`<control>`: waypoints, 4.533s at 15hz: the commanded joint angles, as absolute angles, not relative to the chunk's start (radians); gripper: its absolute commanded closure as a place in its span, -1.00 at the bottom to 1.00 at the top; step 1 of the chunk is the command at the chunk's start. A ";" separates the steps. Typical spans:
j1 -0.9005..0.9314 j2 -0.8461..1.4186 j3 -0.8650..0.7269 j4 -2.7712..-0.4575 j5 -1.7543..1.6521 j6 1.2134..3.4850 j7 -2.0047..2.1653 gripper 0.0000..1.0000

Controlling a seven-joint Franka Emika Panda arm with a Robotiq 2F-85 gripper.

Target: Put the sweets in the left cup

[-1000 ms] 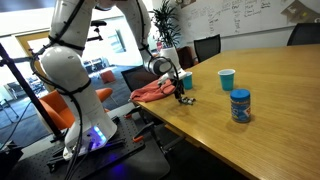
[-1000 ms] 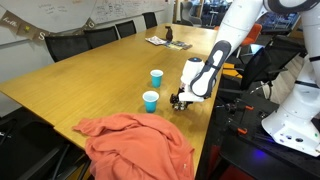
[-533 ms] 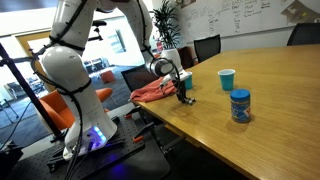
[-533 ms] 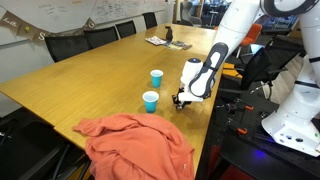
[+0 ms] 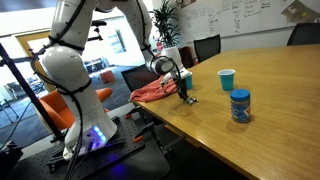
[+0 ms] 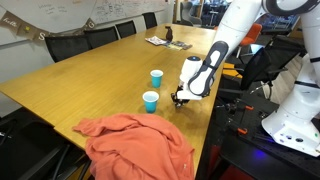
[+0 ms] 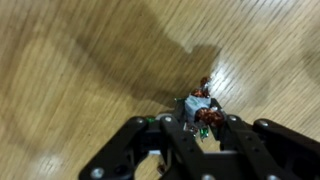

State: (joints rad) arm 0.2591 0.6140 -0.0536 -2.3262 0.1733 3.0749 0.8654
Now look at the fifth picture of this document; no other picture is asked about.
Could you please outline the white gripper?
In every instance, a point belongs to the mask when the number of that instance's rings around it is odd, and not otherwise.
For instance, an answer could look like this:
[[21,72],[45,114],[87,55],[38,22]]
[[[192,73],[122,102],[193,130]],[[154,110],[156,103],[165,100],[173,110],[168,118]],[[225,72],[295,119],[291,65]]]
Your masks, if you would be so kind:
[[178,87],[178,95],[181,99],[183,99],[184,101],[188,101],[189,100],[189,96],[187,94],[187,83],[186,83],[186,77],[190,76],[191,72],[189,70],[187,70],[186,68],[182,68],[180,69],[178,72],[176,71],[171,71],[169,73],[167,73],[164,78],[161,80],[160,84],[161,85],[165,85],[168,83],[168,81],[172,78],[176,78],[176,79],[183,79],[182,83],[179,85]]

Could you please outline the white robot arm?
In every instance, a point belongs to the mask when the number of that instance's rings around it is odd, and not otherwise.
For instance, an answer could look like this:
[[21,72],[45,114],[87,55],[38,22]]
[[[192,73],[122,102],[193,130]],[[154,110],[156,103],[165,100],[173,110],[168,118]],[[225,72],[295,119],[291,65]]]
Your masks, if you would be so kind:
[[165,48],[159,56],[153,54],[149,43],[152,21],[142,0],[58,0],[42,64],[75,118],[64,140],[66,160],[102,148],[117,131],[82,60],[93,13],[115,8],[127,19],[147,69],[164,77],[162,84],[171,78],[181,80],[190,75],[177,47]]

